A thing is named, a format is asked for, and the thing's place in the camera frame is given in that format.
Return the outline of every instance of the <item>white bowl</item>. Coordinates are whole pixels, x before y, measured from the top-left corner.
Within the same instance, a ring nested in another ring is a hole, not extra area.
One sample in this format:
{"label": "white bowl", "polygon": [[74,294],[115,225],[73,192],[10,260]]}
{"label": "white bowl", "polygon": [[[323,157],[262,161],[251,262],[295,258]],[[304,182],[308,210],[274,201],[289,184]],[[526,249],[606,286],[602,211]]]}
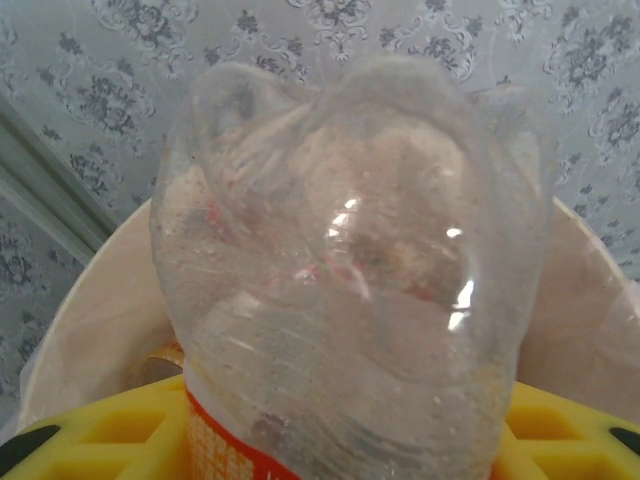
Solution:
{"label": "white bowl", "polygon": [[[640,403],[632,398],[640,391],[640,348],[624,358],[599,348],[619,341],[603,325],[640,345],[640,308],[628,285],[597,236],[556,200],[518,379],[640,423]],[[131,364],[172,334],[151,259],[147,202],[100,249],[60,307],[33,359],[18,430],[123,391]]]}

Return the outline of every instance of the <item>plastic bottle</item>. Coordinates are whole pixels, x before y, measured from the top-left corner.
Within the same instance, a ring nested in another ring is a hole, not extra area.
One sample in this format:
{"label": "plastic bottle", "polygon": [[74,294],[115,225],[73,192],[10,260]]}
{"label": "plastic bottle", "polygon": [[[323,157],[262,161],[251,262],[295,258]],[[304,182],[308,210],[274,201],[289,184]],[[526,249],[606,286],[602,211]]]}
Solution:
{"label": "plastic bottle", "polygon": [[401,57],[194,84],[152,234],[195,478],[488,477],[548,228],[538,105]]}

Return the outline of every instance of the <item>bottle label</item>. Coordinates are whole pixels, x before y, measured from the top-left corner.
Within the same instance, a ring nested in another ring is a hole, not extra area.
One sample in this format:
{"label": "bottle label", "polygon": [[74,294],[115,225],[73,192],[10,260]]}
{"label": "bottle label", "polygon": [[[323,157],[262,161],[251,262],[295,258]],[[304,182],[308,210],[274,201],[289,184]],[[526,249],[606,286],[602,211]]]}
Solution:
{"label": "bottle label", "polygon": [[193,480],[300,480],[275,459],[234,437],[189,391],[187,398]]}

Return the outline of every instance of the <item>orange label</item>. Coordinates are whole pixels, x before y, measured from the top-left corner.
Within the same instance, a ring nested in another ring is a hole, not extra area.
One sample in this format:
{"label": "orange label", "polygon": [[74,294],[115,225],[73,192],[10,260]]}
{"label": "orange label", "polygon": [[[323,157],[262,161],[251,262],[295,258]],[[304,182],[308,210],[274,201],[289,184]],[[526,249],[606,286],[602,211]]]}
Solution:
{"label": "orange label", "polygon": [[192,480],[300,480],[268,455],[231,435],[187,392]]}
{"label": "orange label", "polygon": [[148,358],[159,358],[160,360],[166,360],[179,367],[184,366],[184,350],[182,350],[177,340],[171,340],[165,343],[152,352]]}

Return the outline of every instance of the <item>gray patterned wall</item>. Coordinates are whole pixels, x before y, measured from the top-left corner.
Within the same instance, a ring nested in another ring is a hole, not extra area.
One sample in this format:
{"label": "gray patterned wall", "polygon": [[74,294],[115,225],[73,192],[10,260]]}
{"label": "gray patterned wall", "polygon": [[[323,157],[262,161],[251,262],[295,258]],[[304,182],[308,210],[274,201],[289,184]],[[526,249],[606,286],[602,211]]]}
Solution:
{"label": "gray patterned wall", "polygon": [[[561,118],[559,197],[640,277],[640,0],[0,0],[0,92],[118,222],[151,194],[205,68],[233,59],[322,84],[382,50],[437,58],[468,90],[538,88]],[[29,342],[31,316],[42,332],[79,271],[20,222],[0,222],[9,351]],[[27,264],[41,274],[15,273]],[[23,356],[0,364],[6,392]]]}

